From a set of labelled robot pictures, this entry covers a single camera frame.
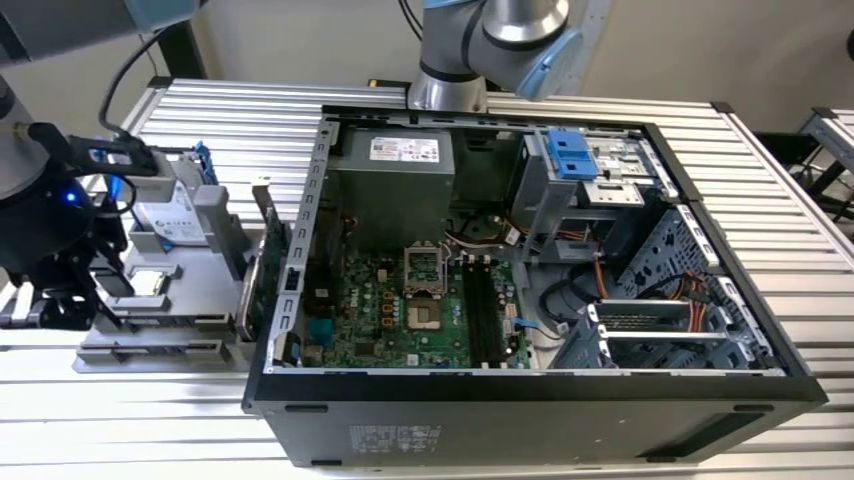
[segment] white wall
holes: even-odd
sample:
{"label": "white wall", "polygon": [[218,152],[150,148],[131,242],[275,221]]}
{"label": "white wall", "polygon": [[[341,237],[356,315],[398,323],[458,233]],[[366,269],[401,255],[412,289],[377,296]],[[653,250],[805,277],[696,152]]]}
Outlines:
{"label": "white wall", "polygon": [[[55,123],[70,135],[106,135],[98,123],[98,109],[110,80],[139,47],[137,36],[121,38],[37,63],[0,71],[34,120]],[[155,45],[153,56],[162,75],[169,75],[163,55]],[[122,81],[110,110],[110,119],[122,124],[141,98],[155,71],[143,56]]]}
{"label": "white wall", "polygon": [[[421,0],[410,4],[421,16]],[[326,85],[416,78],[421,44],[396,0],[211,0],[198,17],[199,48],[221,78]]]}
{"label": "white wall", "polygon": [[854,107],[852,0],[617,0],[582,93],[724,100],[752,128]]}

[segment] wire bundle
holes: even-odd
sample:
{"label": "wire bundle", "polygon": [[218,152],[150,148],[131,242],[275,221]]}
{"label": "wire bundle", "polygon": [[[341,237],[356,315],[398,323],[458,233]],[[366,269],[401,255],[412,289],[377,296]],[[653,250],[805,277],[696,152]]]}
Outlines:
{"label": "wire bundle", "polygon": [[705,294],[706,282],[696,273],[686,272],[681,276],[680,288],[673,292],[673,295],[670,295],[670,300],[680,300],[682,298],[686,286],[692,291],[692,295],[689,296],[689,332],[700,333],[704,331],[704,318],[709,304],[701,302],[694,297],[697,294]]}

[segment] slotted aluminum surface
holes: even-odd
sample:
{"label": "slotted aluminum surface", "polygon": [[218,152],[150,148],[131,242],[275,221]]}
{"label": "slotted aluminum surface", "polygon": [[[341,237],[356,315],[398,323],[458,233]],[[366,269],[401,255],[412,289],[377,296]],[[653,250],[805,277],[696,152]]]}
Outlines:
{"label": "slotted aluminum surface", "polygon": [[[230,208],[261,217],[250,182],[273,181],[281,214],[298,210],[321,105],[402,106],[398,89],[179,80],[150,90],[126,126],[151,144],[214,151]],[[734,116],[709,104],[494,95],[494,113],[660,125],[831,403],[698,466],[294,469],[266,423],[241,411],[241,374],[78,375],[83,335],[0,332],[2,478],[854,478],[852,254]]]}

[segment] black cable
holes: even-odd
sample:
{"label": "black cable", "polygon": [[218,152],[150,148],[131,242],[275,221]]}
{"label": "black cable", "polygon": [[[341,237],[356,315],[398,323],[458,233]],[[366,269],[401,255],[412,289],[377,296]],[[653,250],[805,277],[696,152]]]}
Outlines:
{"label": "black cable", "polygon": [[105,127],[111,132],[118,133],[123,137],[130,137],[131,134],[119,125],[117,125],[115,123],[111,123],[107,120],[107,112],[110,111],[110,104],[113,103],[113,97],[117,95],[117,89],[119,88],[119,83],[122,82],[125,75],[129,73],[129,70],[131,70],[134,63],[137,63],[137,60],[139,60],[139,57],[143,56],[143,53],[146,53],[151,48],[151,46],[158,42],[158,40],[161,40],[161,37],[163,36],[165,32],[166,32],[166,29],[155,33],[151,36],[151,38],[146,40],[146,42],[139,46],[139,48],[134,51],[129,59],[122,64],[119,71],[117,72],[117,74],[113,77],[113,80],[110,81],[110,87],[107,88],[107,94],[105,95],[102,108],[98,111],[98,122],[102,124],[102,127]]}
{"label": "black cable", "polygon": [[[141,44],[146,43],[146,39],[142,34],[137,35],[139,37]],[[158,70],[158,62],[155,62],[155,57],[151,54],[151,49],[146,50],[146,56],[149,57],[149,61],[151,62],[151,68],[155,70],[155,76],[161,76],[161,70]]]}
{"label": "black cable", "polygon": [[665,278],[664,280],[660,280],[653,285],[646,287],[646,289],[641,293],[638,293],[638,295],[636,296],[636,299],[641,300],[644,298],[648,298],[653,293],[656,293],[658,291],[660,288],[662,288],[665,285],[668,285],[674,280],[680,280],[684,276],[685,276],[685,274],[681,273],[680,275],[672,275],[668,278]]}
{"label": "black cable", "polygon": [[119,180],[122,180],[122,182],[131,189],[131,199],[129,200],[129,202],[125,205],[123,209],[117,210],[115,212],[99,214],[98,216],[101,218],[117,218],[117,217],[121,217],[122,215],[125,215],[126,213],[129,213],[134,209],[134,205],[137,204],[137,195],[138,195],[137,185],[134,185],[134,182],[131,182],[131,180],[129,180],[129,177],[126,177],[125,175],[115,175],[114,174],[113,176],[117,177]]}
{"label": "black cable", "polygon": [[416,34],[416,36],[418,37],[418,41],[422,41],[422,34],[418,31],[418,28],[416,28],[416,24],[413,23],[413,19],[410,18],[409,12],[406,10],[406,6],[404,4],[404,0],[398,0],[398,5],[401,5],[401,12],[404,13],[404,18],[406,18],[406,23],[410,24],[410,29],[413,30],[413,33]]}
{"label": "black cable", "polygon": [[404,0],[404,5],[406,7],[406,11],[410,12],[410,17],[413,18],[416,25],[418,25],[418,29],[424,32],[425,27],[422,25],[422,22],[418,21],[418,17],[416,16],[416,12],[413,11],[413,6],[410,5],[410,0]]}
{"label": "black cable", "polygon": [[[592,295],[590,293],[585,292],[581,289],[581,287],[578,287],[578,285],[576,285],[576,280],[578,280],[578,278],[585,274],[585,272],[590,268],[593,268],[592,264],[584,264],[584,265],[574,266],[570,269],[570,273],[569,273],[568,277],[562,278],[556,283],[549,285],[549,287],[546,287],[546,289],[544,290],[544,293],[540,294],[540,301],[538,301],[540,309],[544,312],[544,314],[546,315],[546,317],[549,317],[553,321],[556,321],[558,323],[570,323],[570,322],[578,321],[578,316],[576,318],[568,318],[564,315],[554,313],[549,309],[549,297],[552,295],[554,295],[556,292],[561,291],[561,289],[564,289],[565,287],[570,287],[570,290],[573,291],[573,293],[576,294],[578,299],[585,301],[586,303],[594,303],[597,300],[600,300],[600,297],[597,297],[597,296]],[[565,303],[568,303],[568,306],[572,309],[573,306],[569,305],[569,302],[566,302],[566,298],[565,298]]]}
{"label": "black cable", "polygon": [[525,328],[530,328],[533,330],[540,331],[540,333],[544,334],[544,337],[546,337],[549,340],[554,340],[556,342],[560,342],[561,340],[564,340],[561,337],[556,337],[554,335],[550,335],[545,328],[541,328],[541,327],[525,327]]}

